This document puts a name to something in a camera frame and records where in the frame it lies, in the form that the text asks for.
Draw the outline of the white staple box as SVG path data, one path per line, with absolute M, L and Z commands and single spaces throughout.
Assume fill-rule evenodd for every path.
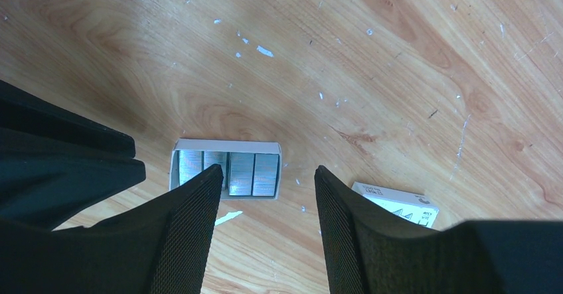
M 415 224 L 431 228 L 439 208 L 422 194 L 354 182 L 351 189 L 385 210 Z

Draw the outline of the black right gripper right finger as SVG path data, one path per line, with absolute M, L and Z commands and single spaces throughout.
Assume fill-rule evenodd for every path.
M 562 223 L 470 220 L 444 231 L 360 196 L 331 171 L 315 195 L 332 293 L 561 293 Z

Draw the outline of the grey staple strips tray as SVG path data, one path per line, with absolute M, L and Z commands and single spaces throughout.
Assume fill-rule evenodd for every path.
M 277 142 L 178 139 L 172 153 L 169 190 L 217 164 L 223 200 L 276 200 L 283 168 Z

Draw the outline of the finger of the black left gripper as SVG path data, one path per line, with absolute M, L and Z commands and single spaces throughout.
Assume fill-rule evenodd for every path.
M 1 81 L 1 127 L 56 141 L 135 157 L 135 141 Z
M 1 129 L 3 220 L 51 230 L 145 178 L 133 157 Z

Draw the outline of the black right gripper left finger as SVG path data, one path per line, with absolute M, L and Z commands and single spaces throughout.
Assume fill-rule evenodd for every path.
M 222 192 L 212 165 L 89 227 L 1 221 L 2 293 L 199 293 Z

